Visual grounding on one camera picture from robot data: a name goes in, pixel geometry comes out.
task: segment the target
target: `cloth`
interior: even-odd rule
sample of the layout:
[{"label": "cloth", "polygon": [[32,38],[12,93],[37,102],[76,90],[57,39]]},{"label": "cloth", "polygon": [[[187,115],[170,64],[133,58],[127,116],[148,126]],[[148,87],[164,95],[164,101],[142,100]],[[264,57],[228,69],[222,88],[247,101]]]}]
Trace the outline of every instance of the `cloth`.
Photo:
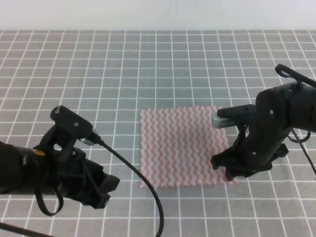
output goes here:
[{"label": "cloth", "polygon": [[210,163],[212,155],[229,147],[225,130],[211,126],[218,109],[140,110],[140,171],[154,187],[228,182],[225,168],[213,170]]}]

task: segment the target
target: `black cable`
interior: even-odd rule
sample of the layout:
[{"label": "black cable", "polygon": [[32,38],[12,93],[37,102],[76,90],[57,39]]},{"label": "black cable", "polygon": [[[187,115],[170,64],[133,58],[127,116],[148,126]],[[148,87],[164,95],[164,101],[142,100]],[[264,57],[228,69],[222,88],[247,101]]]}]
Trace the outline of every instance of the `black cable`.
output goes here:
[{"label": "black cable", "polygon": [[296,134],[296,132],[295,132],[294,130],[292,130],[292,133],[293,133],[293,135],[294,135],[295,138],[296,138],[295,143],[300,144],[300,146],[301,146],[301,148],[302,148],[302,150],[303,150],[303,152],[304,152],[304,154],[305,154],[305,156],[306,156],[308,162],[311,164],[311,167],[312,167],[312,169],[313,169],[313,171],[314,171],[314,174],[316,175],[315,166],[314,166],[314,164],[313,164],[313,162],[312,162],[310,156],[308,155],[308,153],[307,153],[305,147],[303,146],[303,142],[301,142],[302,140],[305,140],[306,137],[308,137],[308,135],[311,136],[311,133],[309,132],[309,134],[307,134],[307,136],[306,136],[304,139],[302,139],[302,140],[299,139],[298,135]]},{"label": "black cable", "polygon": [[30,237],[52,237],[46,234],[41,234],[35,231],[30,231],[27,229],[23,229],[17,226],[12,226],[3,222],[0,222],[0,229],[3,229],[5,231],[14,232],[20,235],[30,236]]},{"label": "black cable", "polygon": [[159,222],[159,228],[156,234],[156,237],[160,237],[162,234],[162,230],[163,230],[163,225],[164,225],[164,217],[163,217],[163,209],[162,209],[162,205],[161,202],[159,200],[159,197],[156,193],[156,191],[154,190],[154,188],[152,187],[151,183],[145,178],[144,175],[142,175],[141,172],[138,171],[138,169],[136,169],[131,163],[129,163],[127,160],[125,160],[119,153],[117,153],[116,151],[114,151],[111,147],[109,147],[107,144],[105,144],[103,141],[99,143],[99,145],[101,145],[102,147],[104,147],[105,149],[107,149],[109,152],[111,152],[114,156],[116,156],[117,158],[119,158],[124,164],[126,164],[131,170],[133,170],[144,182],[145,184],[148,186],[148,188],[150,189],[150,191],[152,192],[157,207],[158,207],[158,211],[159,211],[159,218],[160,218],[160,222]]},{"label": "black cable", "polygon": [[304,137],[303,139],[301,140],[296,140],[296,139],[293,139],[291,138],[290,136],[287,136],[287,138],[291,141],[291,142],[294,142],[294,143],[304,143],[304,142],[307,142],[308,139],[311,137],[311,132],[308,132],[306,137]]},{"label": "black cable", "polygon": [[[159,211],[159,228],[156,234],[156,237],[160,237],[163,231],[163,226],[164,226],[164,216],[163,216],[163,209],[162,209],[162,205],[160,202],[160,199],[156,193],[156,191],[154,190],[154,188],[152,187],[151,183],[142,175],[141,172],[139,172],[131,163],[129,163],[127,160],[125,160],[119,153],[117,153],[116,151],[114,151],[111,147],[109,147],[107,144],[105,144],[104,141],[102,141],[101,139],[98,139],[98,144],[103,146],[105,149],[107,149],[109,152],[111,152],[113,155],[115,155],[118,159],[120,159],[124,164],[126,164],[131,170],[133,170],[144,182],[145,184],[148,186],[148,188],[150,189],[150,191],[152,192],[157,207],[158,207],[158,211]],[[90,180],[93,180],[91,177],[90,172],[86,172],[86,174],[88,175]],[[98,188],[96,187],[96,184],[94,182],[92,182],[92,185],[94,186],[94,188],[96,190],[98,190]],[[14,232],[20,235],[25,235],[25,236],[29,236],[29,237],[52,237],[46,234],[41,234],[35,231],[30,231],[27,229],[23,229],[17,226],[13,226],[13,225],[9,225],[9,224],[5,224],[0,222],[0,229],[6,230],[6,231],[10,231],[10,232]]]}]

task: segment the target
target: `gray grid surface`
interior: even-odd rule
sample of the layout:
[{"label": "gray grid surface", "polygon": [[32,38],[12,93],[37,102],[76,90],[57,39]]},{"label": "gray grid surface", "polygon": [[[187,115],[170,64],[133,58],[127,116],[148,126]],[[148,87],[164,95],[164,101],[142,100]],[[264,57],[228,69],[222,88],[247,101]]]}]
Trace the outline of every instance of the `gray grid surface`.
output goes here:
[{"label": "gray grid surface", "polygon": [[[0,140],[33,147],[63,104],[138,167],[137,109],[254,103],[258,92],[290,81],[277,76],[278,63],[315,78],[315,42],[316,31],[0,31]],[[233,142],[236,129],[227,133]],[[306,143],[314,161],[315,140]],[[316,236],[315,177],[299,146],[286,144],[289,155],[271,172],[236,185],[158,188],[163,236]],[[105,210],[65,200],[50,218],[31,196],[3,195],[1,220],[55,236],[154,236],[149,190],[102,148],[77,147],[121,179]],[[54,197],[46,202],[57,207]]]}]

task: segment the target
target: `screw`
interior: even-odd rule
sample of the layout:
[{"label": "screw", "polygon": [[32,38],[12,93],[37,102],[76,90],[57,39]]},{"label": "screw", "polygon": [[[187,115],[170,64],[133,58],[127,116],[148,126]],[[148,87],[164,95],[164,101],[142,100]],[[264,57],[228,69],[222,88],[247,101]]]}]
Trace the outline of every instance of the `screw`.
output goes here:
[{"label": "screw", "polygon": [[22,161],[23,165],[27,165],[28,164],[28,161],[27,161],[27,157],[26,156],[23,156],[23,161]]},{"label": "screw", "polygon": [[57,109],[55,110],[55,114],[59,114],[59,108],[60,106],[58,106]]}]

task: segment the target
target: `wavy striped fabric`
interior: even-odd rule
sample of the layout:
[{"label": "wavy striped fabric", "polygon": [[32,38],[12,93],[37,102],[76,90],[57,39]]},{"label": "wavy striped fabric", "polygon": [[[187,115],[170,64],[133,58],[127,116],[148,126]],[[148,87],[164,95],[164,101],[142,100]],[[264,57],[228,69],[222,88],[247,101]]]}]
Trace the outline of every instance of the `wavy striped fabric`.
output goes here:
[{"label": "wavy striped fabric", "polygon": [[[225,168],[210,159],[228,148],[224,129],[214,129],[213,106],[140,110],[140,171],[154,187],[227,183]],[[146,184],[141,180],[140,187]]]}]

